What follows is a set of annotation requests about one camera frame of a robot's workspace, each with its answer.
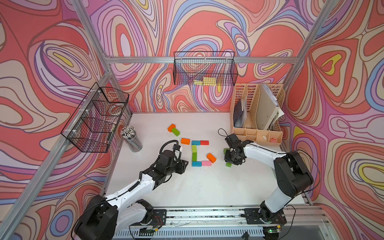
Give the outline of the pink block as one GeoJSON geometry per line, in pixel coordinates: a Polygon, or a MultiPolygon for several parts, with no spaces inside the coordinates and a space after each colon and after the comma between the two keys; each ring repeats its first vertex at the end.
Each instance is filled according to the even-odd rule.
{"type": "Polygon", "coordinates": [[[210,161],[201,161],[203,167],[210,167],[212,165],[212,162],[210,161]]]}

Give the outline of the red block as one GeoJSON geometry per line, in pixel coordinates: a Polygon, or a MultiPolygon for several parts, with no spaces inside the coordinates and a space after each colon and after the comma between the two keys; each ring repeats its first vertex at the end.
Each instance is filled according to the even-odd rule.
{"type": "Polygon", "coordinates": [[[209,141],[200,141],[201,146],[208,146],[209,144],[209,141]]]}

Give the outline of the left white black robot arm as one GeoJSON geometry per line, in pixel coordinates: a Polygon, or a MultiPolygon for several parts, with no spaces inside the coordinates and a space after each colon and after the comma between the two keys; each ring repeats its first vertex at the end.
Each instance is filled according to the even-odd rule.
{"type": "Polygon", "coordinates": [[[77,220],[74,234],[81,240],[110,240],[115,232],[134,224],[161,224],[162,221],[153,214],[153,206],[142,197],[170,180],[172,174],[185,172],[188,162],[181,156],[180,147],[162,150],[157,160],[140,172],[135,182],[106,197],[93,197],[77,220]]]}

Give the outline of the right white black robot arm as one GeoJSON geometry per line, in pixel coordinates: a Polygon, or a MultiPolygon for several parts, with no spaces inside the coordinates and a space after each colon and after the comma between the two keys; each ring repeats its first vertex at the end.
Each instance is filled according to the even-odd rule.
{"type": "Polygon", "coordinates": [[[247,159],[253,159],[275,171],[277,188],[260,205],[259,215],[264,221],[274,217],[292,199],[314,183],[311,172],[296,151],[277,152],[251,140],[241,141],[235,134],[226,136],[225,141],[229,146],[225,152],[225,162],[239,166],[247,159]]]}

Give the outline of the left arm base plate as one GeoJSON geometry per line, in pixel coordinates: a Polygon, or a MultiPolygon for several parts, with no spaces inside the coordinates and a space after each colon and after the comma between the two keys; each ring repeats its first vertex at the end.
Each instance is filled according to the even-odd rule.
{"type": "Polygon", "coordinates": [[[149,214],[146,214],[141,222],[132,224],[132,226],[153,226],[160,227],[166,224],[167,210],[154,209],[149,214]]]}

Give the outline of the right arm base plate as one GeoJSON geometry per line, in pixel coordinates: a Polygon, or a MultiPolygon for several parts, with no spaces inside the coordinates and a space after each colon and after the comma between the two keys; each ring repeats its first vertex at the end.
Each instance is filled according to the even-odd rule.
{"type": "Polygon", "coordinates": [[[271,213],[268,209],[247,208],[240,215],[246,219],[248,225],[285,225],[287,223],[283,210],[271,213]]]}

